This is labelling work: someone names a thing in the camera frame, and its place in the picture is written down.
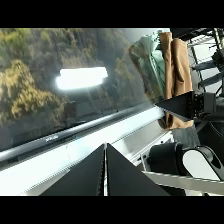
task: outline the bright white light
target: bright white light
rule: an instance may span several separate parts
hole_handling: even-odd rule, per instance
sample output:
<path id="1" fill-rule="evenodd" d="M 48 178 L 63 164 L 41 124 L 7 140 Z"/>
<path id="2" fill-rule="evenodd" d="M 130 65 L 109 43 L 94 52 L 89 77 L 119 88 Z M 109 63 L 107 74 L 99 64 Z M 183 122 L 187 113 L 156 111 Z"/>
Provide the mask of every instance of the bright white light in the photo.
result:
<path id="1" fill-rule="evenodd" d="M 61 76 L 56 78 L 59 89 L 70 90 L 100 85 L 106 78 L 105 67 L 61 69 Z"/>

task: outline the vehicle window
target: vehicle window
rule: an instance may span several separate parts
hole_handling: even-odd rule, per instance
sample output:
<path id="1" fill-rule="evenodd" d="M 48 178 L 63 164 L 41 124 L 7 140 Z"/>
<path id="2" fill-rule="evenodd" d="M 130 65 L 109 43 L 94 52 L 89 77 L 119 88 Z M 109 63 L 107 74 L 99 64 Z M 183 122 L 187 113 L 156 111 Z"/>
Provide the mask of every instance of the vehicle window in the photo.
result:
<path id="1" fill-rule="evenodd" d="M 148 30 L 1 28 L 0 151 L 157 101 L 160 92 L 146 91 L 129 52 Z M 68 75 L 57 83 L 61 71 Z M 100 71 L 106 77 L 93 75 L 85 86 L 83 77 Z"/>

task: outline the brown cloth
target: brown cloth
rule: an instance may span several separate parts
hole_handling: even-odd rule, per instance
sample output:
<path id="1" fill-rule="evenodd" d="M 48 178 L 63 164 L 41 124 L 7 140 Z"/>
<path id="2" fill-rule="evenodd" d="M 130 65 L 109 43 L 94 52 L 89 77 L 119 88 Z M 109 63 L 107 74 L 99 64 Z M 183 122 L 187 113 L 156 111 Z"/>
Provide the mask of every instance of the brown cloth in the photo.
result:
<path id="1" fill-rule="evenodd" d="M 172 39 L 172 33 L 160 33 L 163 58 L 165 61 L 165 98 L 192 91 L 187 44 L 180 39 Z M 166 113 L 166 129 L 187 128 L 193 121 L 184 122 Z"/>

